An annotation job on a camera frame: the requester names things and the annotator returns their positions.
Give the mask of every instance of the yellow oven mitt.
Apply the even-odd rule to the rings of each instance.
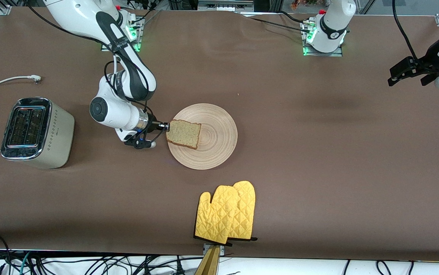
[[[249,181],[239,181],[233,185],[233,188],[238,192],[239,200],[235,208],[230,239],[256,240],[256,238],[251,238],[255,210],[255,189]]]
[[[218,186],[211,194],[204,192],[199,199],[194,237],[226,245],[238,205],[238,191],[232,186]]]

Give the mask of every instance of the oven mitt thumb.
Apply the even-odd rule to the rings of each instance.
[[[202,193],[197,207],[194,238],[230,245],[227,241],[238,200],[238,191],[232,186],[218,186],[212,201],[209,192]]]
[[[255,210],[255,189],[249,181],[239,181],[233,185],[233,188],[238,192],[239,200],[235,208],[230,239],[256,241],[256,238],[251,238]]]

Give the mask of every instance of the table surface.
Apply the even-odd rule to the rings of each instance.
[[[401,23],[418,55],[439,38],[433,17]],[[303,56],[296,31],[232,12],[154,17],[139,54],[157,79],[157,117],[211,103],[238,127],[231,157],[196,171],[165,137],[136,151],[94,122],[88,106],[111,54],[13,7],[0,17],[0,80],[44,79],[0,86],[0,143],[22,97],[48,97],[76,127],[61,169],[0,156],[0,234],[13,248],[198,254],[200,194],[249,180],[258,241],[235,242],[235,256],[439,260],[439,90],[387,86],[409,55],[392,17],[356,16],[350,28],[343,57],[323,58]]]

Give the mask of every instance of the round woven placemat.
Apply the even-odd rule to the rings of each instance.
[[[235,121],[223,108],[199,103],[181,110],[174,120],[200,123],[197,150],[168,143],[174,158],[186,167],[206,170],[217,167],[235,150],[238,131]]]

